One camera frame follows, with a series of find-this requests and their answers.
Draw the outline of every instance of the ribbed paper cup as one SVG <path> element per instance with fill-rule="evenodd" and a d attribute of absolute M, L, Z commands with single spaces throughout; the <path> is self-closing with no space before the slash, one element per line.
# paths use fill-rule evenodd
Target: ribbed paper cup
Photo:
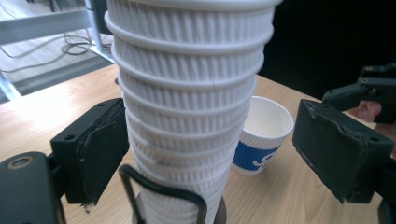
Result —
<path fill-rule="evenodd" d="M 207 83 L 172 83 L 170 80 L 147 80 L 120 69 L 118 80 L 123 91 L 162 107 L 180 110 L 209 110 L 246 101 L 256 89 L 256 75 Z"/>
<path fill-rule="evenodd" d="M 248 113 L 248 99 L 238 105 L 219 109 L 180 111 L 139 101 L 126 92 L 123 92 L 123 98 L 127 117 L 134 118 L 143 126 L 168 133 L 209 134 L 219 132 L 228 129 L 235 122 L 244 120 Z"/>
<path fill-rule="evenodd" d="M 140 47 L 117 36 L 112 53 L 150 76 L 195 82 L 257 73 L 264 61 L 263 46 L 234 54 L 180 54 Z"/>
<path fill-rule="evenodd" d="M 217 45 L 265 35 L 280 3 L 262 1 L 247 7 L 245 1 L 189 2 L 112 0 L 107 7 L 110 19 L 127 32 L 168 42 Z M 240 7 L 230 7 L 235 2 Z"/>
<path fill-rule="evenodd" d="M 213 176 L 217 176 L 218 173 L 223 172 L 227 169 L 229 164 L 232 163 L 234 155 L 233 150 L 227 157 L 206 166 L 176 167 L 160 164 L 151 160 L 135 148 L 133 148 L 132 152 L 134 154 L 134 159 L 136 161 L 139 160 L 139 163 L 142 167 L 144 166 L 147 171 L 151 171 L 155 175 L 177 183 L 190 183 L 196 180 L 206 180 Z"/>
<path fill-rule="evenodd" d="M 219 148 L 213 148 L 213 150 L 204 153 L 180 153 L 164 150 L 162 148 L 151 146 L 148 142 L 140 138 L 140 136 L 138 135 L 132 135 L 130 143 L 131 147 L 133 147 L 136 151 L 143 153 L 146 157 L 159 164 L 182 168 L 207 166 L 220 161 L 221 159 L 230 155 L 230 153 L 235 152 L 237 140 L 232 140 L 230 141 L 230 143 L 224 146 L 221 146 Z"/>
<path fill-rule="evenodd" d="M 218 172 L 217 175 L 210 176 L 207 179 L 197 179 L 195 181 L 185 183 L 185 182 L 175 182 L 175 181 L 170 181 L 166 179 L 163 176 L 156 175 L 152 173 L 149 169 L 146 169 L 144 165 L 140 163 L 140 161 L 137 159 L 135 162 L 137 170 L 143 175 L 145 178 L 148 180 L 151 180 L 157 184 L 170 187 L 170 188 L 176 188 L 176 189 L 185 189 L 188 191 L 192 192 L 202 192 L 211 188 L 214 188 L 214 186 L 219 185 L 219 180 L 227 179 L 228 174 L 231 169 L 231 165 L 224 169 L 222 172 Z"/>
<path fill-rule="evenodd" d="M 226 182 L 222 182 L 218 189 L 207 193 L 207 196 L 203 196 L 207 204 L 207 216 L 210 219 L 214 216 L 219 208 L 219 202 L 221 195 L 224 191 Z M 150 192 L 143 189 L 144 205 L 148 208 L 155 217 L 159 220 L 173 220 L 174 223 L 179 221 L 193 221 L 196 220 L 197 207 L 184 200 L 179 200 L 170 197 L 164 197 L 162 195 Z"/>
<path fill-rule="evenodd" d="M 256 48 L 262 48 L 272 37 L 274 33 L 274 27 L 269 25 L 268 28 L 263 29 L 264 35 L 258 36 L 257 38 L 251 38 L 244 42 L 232 43 L 232 44 L 197 44 L 197 43 L 180 43 L 180 42 L 169 42 L 161 39 L 147 38 L 142 35 L 136 35 L 128 32 L 114 24 L 114 22 L 105 14 L 105 22 L 107 28 L 117 36 L 126 42 L 132 43 L 139 47 L 148 49 L 156 49 L 159 51 L 173 52 L 180 54 L 197 54 L 197 55 L 223 55 L 230 53 L 246 52 Z"/>
<path fill-rule="evenodd" d="M 206 214 L 206 223 L 213 223 L 215 215 L 218 211 L 219 202 L 212 203 L 210 209 L 208 209 Z M 149 213 L 149 217 L 147 217 L 148 223 L 159 223 L 159 224 L 181 224 L 181 223 L 189 223 L 195 224 L 196 223 L 196 211 L 193 213 L 182 214 L 182 213 L 159 213 L 161 209 L 152 208 L 149 205 L 145 205 L 145 209 L 147 209 L 147 213 Z"/>
<path fill-rule="evenodd" d="M 131 130 L 145 139 L 151 145 L 165 150 L 178 152 L 187 151 L 210 151 L 234 140 L 242 132 L 243 119 L 241 122 L 233 122 L 227 129 L 217 132 L 200 134 L 169 133 L 153 127 L 149 127 L 142 122 L 130 120 L 127 122 Z"/>
<path fill-rule="evenodd" d="M 224 187 L 227 184 L 227 178 L 222 178 L 218 180 L 218 184 L 212 186 L 210 189 L 205 189 L 201 191 L 194 191 L 194 193 L 200 195 L 207 203 L 216 203 L 219 195 L 224 191 Z M 169 212 L 183 212 L 191 213 L 196 210 L 195 205 L 182 205 L 185 200 L 181 200 L 174 197 L 169 197 L 165 195 L 158 194 L 156 192 L 150 191 L 148 189 L 142 190 L 146 198 L 152 202 L 152 207 L 159 207 L 161 209 L 166 209 Z"/>

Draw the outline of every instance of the metal bar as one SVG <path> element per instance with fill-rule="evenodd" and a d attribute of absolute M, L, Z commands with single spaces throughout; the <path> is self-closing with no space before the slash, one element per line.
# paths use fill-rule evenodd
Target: metal bar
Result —
<path fill-rule="evenodd" d="M 91 46 L 91 50 L 98 54 L 99 56 L 105 58 L 106 60 L 110 61 L 111 63 L 114 63 L 113 58 L 111 54 L 106 53 L 103 50 L 103 44 L 102 44 L 102 38 L 99 33 L 98 29 L 98 20 L 96 17 L 96 6 L 93 1 L 91 0 L 85 0 L 85 6 L 87 8 L 87 13 L 88 13 L 88 19 L 90 21 L 91 29 L 92 29 L 92 37 L 94 43 L 94 46 Z"/>
<path fill-rule="evenodd" d="M 3 91 L 8 100 L 13 101 L 21 97 L 21 94 L 8 80 L 5 74 L 0 72 L 0 89 Z"/>
<path fill-rule="evenodd" d="M 0 45 L 90 27 L 87 10 L 0 21 Z"/>
<path fill-rule="evenodd" d="M 122 166 L 119 169 L 119 172 L 120 172 L 122 184 L 124 185 L 125 191 L 128 195 L 129 202 L 131 203 L 131 206 L 134 209 L 134 215 L 136 216 L 137 224 L 146 224 L 146 221 L 145 219 L 143 219 L 142 213 L 139 209 L 137 199 L 134 196 L 134 188 L 132 187 L 132 184 L 129 181 L 130 175 L 128 174 L 127 171 L 125 171 L 125 168 Z"/>

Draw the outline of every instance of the table surface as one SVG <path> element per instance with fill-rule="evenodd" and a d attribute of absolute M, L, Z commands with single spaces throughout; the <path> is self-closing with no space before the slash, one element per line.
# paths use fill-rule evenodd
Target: table surface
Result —
<path fill-rule="evenodd" d="M 120 97 L 120 87 L 114 82 L 117 70 L 110 65 L 0 105 L 0 161 L 26 151 L 49 155 L 50 139 L 57 133 L 94 105 Z M 300 100 L 313 99 L 266 78 L 257 79 L 255 95 L 280 102 L 294 119 Z M 243 176 L 231 171 L 223 194 L 227 223 L 378 222 L 381 198 L 377 194 L 368 204 L 340 204 L 302 160 L 291 137 L 260 174 Z M 134 165 L 132 153 L 122 163 Z M 89 214 L 79 204 L 68 204 L 64 196 L 62 203 L 69 224 L 131 223 L 132 209 L 118 173 Z"/>

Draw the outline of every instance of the black metal bracket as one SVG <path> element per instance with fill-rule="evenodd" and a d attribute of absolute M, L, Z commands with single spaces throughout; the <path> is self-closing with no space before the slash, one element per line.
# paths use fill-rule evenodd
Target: black metal bracket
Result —
<path fill-rule="evenodd" d="M 53 153 L 0 163 L 0 223 L 65 223 L 60 198 L 97 204 L 129 149 L 122 99 L 95 105 L 50 140 Z"/>
<path fill-rule="evenodd" d="M 196 223 L 197 224 L 205 223 L 207 205 L 205 200 L 198 194 L 189 192 L 184 189 L 174 189 L 154 183 L 143 177 L 133 167 L 129 165 L 122 165 L 119 169 L 119 172 L 122 179 L 122 184 L 125 187 L 131 206 L 134 209 L 134 215 L 137 219 L 136 221 L 137 224 L 145 224 L 146 221 L 143 219 L 143 215 L 139 209 L 139 205 L 134 195 L 134 189 L 131 185 L 130 178 L 132 178 L 136 183 L 138 183 L 142 187 L 149 189 L 153 192 L 169 197 L 183 199 L 191 203 L 194 203 L 198 207 Z"/>

